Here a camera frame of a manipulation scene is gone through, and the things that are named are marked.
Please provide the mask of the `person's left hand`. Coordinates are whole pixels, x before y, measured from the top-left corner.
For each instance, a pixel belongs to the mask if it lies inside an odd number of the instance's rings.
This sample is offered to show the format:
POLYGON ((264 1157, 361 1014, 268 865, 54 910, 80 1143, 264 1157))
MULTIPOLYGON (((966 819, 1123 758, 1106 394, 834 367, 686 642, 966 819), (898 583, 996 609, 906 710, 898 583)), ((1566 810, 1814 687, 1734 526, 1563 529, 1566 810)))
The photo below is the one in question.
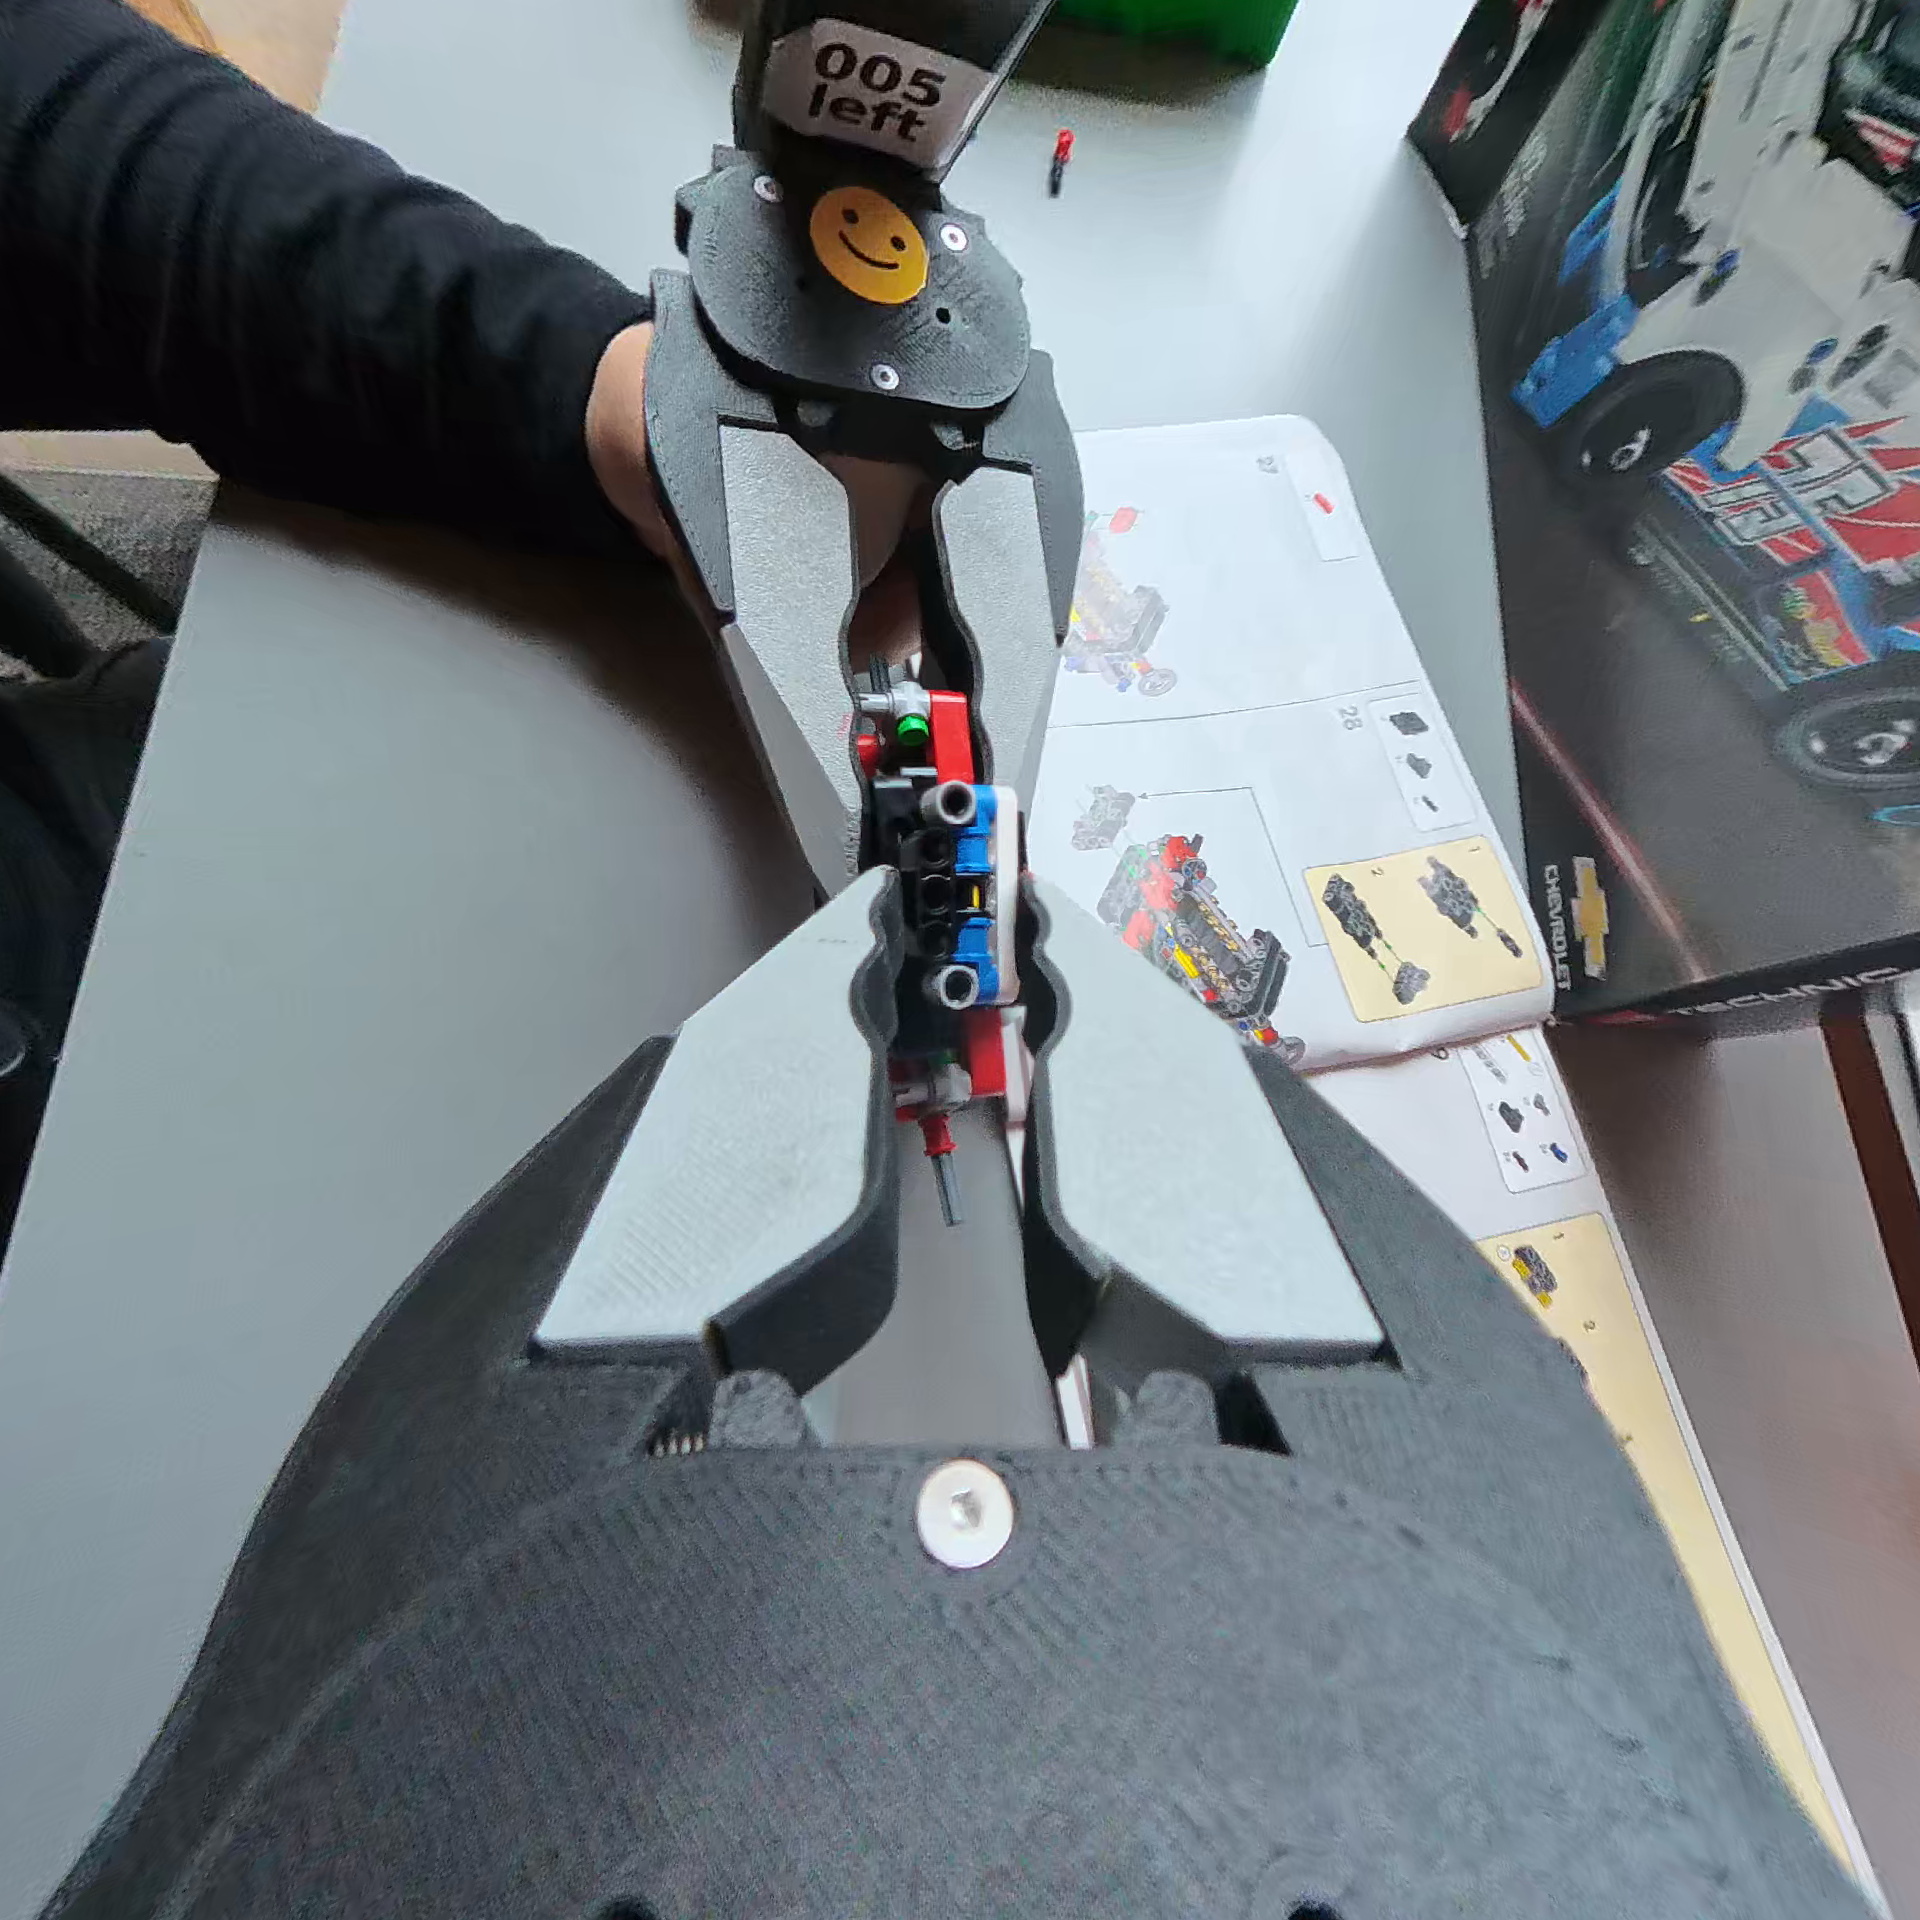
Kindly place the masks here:
MULTIPOLYGON (((593 474, 608 502, 658 560, 670 563, 695 616, 716 633, 716 613, 700 569, 667 522, 656 489, 644 423, 651 321, 624 327, 604 347, 593 375, 583 432, 593 474)), ((848 451, 827 451, 823 465, 848 496, 860 597, 848 627, 848 658, 906 663, 923 646, 921 589, 912 560, 902 560, 906 534, 921 528, 929 502, 921 473, 848 451)))

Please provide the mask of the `multicoloured lego car assembly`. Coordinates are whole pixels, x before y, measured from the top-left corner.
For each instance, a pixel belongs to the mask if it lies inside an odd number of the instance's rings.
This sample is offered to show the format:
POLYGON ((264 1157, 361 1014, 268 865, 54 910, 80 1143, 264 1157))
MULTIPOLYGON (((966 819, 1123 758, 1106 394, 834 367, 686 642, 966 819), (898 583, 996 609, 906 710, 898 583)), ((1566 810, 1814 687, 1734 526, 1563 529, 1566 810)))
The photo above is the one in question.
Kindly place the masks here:
POLYGON ((870 661, 856 697, 863 865, 898 874, 904 960, 889 1059, 897 1119, 921 1137, 944 1225, 966 1222, 955 1122, 983 1110, 1018 1160, 1031 1081, 1018 910, 1024 822, 976 773, 970 699, 921 661, 870 661))

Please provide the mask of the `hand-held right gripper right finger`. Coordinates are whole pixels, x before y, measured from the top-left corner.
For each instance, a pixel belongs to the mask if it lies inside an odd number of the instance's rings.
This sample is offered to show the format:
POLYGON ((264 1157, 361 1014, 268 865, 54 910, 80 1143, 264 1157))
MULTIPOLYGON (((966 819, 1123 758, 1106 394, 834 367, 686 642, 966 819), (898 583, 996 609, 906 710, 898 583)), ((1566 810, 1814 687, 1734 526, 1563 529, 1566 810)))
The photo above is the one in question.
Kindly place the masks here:
POLYGON ((1051 1375, 1131 1391, 1385 1353, 1280 1115, 1289 1067, 1048 879, 1023 901, 1027 1309, 1051 1375))

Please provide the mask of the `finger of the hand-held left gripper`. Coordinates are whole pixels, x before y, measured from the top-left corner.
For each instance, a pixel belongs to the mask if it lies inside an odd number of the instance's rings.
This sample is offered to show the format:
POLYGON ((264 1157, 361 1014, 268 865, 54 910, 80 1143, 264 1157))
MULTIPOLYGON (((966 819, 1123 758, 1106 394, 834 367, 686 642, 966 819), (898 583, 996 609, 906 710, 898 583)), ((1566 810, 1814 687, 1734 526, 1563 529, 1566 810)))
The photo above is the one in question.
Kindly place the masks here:
POLYGON ((782 432, 728 426, 721 450, 735 593, 724 670, 817 887, 839 896, 857 874, 864 819, 848 494, 782 432))
POLYGON ((944 607, 980 767, 1031 797, 1059 677, 1038 491, 1024 470, 975 470, 932 499, 944 607))

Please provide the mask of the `person's left forearm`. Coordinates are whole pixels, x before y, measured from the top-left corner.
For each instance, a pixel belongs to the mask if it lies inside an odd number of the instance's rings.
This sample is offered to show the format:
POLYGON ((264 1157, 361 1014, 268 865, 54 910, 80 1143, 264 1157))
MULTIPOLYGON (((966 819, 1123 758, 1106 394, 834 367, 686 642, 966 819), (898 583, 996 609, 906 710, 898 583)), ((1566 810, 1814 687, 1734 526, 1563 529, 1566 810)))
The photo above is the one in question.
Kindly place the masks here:
POLYGON ((2 7, 2 306, 4 430, 147 430, 523 547, 635 538, 588 403, 649 296, 126 5, 2 7))

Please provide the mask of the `dark lego set box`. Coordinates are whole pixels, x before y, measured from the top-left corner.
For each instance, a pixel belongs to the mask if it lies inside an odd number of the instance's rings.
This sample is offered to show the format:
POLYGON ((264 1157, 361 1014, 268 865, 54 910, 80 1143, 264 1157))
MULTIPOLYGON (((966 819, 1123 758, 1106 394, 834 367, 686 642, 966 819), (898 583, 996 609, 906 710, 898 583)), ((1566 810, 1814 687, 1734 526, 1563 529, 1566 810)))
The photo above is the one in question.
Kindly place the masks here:
POLYGON ((1409 144, 1472 270, 1554 1011, 1915 971, 1919 5, 1474 5, 1409 144))

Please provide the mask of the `person's dark clothed torso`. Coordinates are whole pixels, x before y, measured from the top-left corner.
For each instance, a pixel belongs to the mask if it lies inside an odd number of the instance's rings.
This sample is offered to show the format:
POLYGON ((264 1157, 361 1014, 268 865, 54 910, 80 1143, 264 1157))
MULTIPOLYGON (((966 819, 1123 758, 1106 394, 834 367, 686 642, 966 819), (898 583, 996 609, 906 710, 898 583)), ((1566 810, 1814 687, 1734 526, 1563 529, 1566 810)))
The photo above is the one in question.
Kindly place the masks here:
POLYGON ((2 1239, 10 1241, 154 725, 170 639, 2 691, 2 1239))

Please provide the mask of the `lego instruction booklet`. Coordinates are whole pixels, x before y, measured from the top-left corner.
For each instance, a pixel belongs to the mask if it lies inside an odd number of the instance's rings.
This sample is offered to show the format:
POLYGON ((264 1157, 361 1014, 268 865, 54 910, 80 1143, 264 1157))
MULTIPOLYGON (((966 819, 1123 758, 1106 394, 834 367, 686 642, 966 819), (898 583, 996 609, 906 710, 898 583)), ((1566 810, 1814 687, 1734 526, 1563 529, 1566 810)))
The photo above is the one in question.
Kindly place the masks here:
POLYGON ((1079 441, 1043 877, 1329 1103, 1580 1362, 1775 1767, 1882 1902, 1544 1021, 1548 949, 1329 438, 1079 441))

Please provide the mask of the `green plastic container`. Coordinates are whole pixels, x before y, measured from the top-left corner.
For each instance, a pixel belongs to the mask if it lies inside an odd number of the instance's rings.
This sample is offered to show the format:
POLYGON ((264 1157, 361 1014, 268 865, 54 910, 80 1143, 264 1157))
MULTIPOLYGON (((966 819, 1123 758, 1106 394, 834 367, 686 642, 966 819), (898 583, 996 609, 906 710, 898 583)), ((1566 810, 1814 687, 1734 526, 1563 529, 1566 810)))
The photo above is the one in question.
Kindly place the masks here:
POLYGON ((1123 40, 1182 45, 1241 71, 1268 65, 1298 1, 1054 1, 1078 26, 1123 40))

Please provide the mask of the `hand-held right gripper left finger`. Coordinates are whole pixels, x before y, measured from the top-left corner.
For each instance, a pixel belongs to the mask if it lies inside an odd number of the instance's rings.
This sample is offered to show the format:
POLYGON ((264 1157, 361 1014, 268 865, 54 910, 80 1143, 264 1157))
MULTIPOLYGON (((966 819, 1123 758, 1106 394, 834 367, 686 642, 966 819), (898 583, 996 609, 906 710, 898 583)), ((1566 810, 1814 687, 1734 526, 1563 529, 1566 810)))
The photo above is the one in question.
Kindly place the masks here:
POLYGON ((554 1362, 825 1383, 898 1283, 902 877, 851 887, 683 1021, 536 1327, 554 1362))

